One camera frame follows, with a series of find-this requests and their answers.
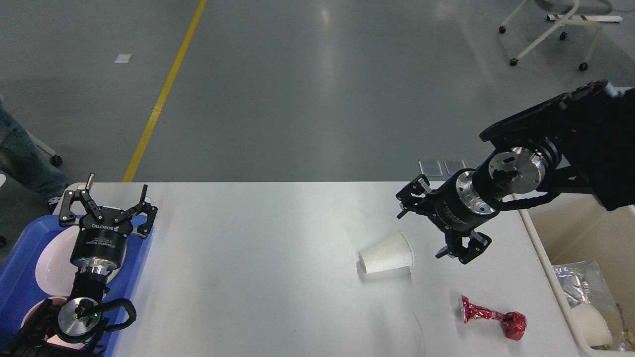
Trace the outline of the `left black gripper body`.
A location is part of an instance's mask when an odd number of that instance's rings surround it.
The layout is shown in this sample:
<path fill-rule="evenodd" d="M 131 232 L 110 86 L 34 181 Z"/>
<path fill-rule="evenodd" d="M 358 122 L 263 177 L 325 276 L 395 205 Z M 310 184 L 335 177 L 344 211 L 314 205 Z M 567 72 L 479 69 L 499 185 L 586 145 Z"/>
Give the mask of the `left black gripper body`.
<path fill-rule="evenodd" d="M 113 222 L 97 222 L 92 218 L 79 221 L 79 232 L 70 263 L 78 268 L 100 263 L 107 271 L 120 269 L 123 265 L 127 240 L 133 231 L 131 222 L 120 226 Z"/>

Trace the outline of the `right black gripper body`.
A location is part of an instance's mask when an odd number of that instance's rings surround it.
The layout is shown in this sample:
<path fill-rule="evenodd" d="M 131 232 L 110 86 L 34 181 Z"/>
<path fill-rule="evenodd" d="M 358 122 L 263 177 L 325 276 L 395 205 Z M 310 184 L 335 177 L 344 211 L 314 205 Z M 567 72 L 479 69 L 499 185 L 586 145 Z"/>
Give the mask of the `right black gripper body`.
<path fill-rule="evenodd" d="M 474 174 L 474 169 L 462 169 L 429 196 L 433 208 L 430 219 L 440 230 L 469 235 L 499 215 L 499 210 L 488 205 L 476 192 Z"/>

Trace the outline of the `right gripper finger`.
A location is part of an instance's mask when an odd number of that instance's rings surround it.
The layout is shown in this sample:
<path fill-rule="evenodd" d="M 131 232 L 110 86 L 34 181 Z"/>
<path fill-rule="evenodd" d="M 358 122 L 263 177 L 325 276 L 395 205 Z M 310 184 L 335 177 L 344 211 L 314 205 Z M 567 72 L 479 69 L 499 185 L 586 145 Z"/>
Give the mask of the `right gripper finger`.
<path fill-rule="evenodd" d="M 479 257 L 492 243 L 488 235 L 476 231 L 445 231 L 444 238 L 446 245 L 435 254 L 435 258 L 458 258 L 464 265 Z"/>
<path fill-rule="evenodd" d="M 401 207 L 401 212 L 396 216 L 397 219 L 401 219 L 408 212 L 426 216 L 430 220 L 437 217 L 435 209 L 437 193 L 430 187 L 430 181 L 424 174 L 416 176 L 397 192 L 395 197 Z"/>

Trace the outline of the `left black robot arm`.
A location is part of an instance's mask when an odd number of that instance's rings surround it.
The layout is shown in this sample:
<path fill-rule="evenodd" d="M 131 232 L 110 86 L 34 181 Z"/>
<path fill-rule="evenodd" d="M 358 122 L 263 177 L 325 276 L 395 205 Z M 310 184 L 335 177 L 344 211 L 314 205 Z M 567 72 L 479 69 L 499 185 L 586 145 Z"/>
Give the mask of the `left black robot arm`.
<path fill-rule="evenodd" d="M 102 357 L 136 321 L 130 298 L 158 209 L 141 190 L 128 209 L 98 205 L 94 176 L 59 212 L 29 224 L 1 268 L 3 357 Z"/>

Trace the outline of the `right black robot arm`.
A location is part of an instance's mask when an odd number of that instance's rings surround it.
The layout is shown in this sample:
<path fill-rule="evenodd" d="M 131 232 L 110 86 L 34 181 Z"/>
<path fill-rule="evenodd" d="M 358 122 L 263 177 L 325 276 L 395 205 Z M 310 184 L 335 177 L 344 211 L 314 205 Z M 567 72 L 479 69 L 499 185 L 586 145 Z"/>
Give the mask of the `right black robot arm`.
<path fill-rule="evenodd" d="M 443 234 L 437 258 L 462 264 L 491 238 L 477 228 L 500 212 L 545 205 L 562 193 L 590 194 L 607 211 L 634 203 L 633 88 L 598 80 L 490 125 L 479 134 L 494 151 L 438 189 L 420 174 L 395 195 L 402 218 L 427 217 Z"/>

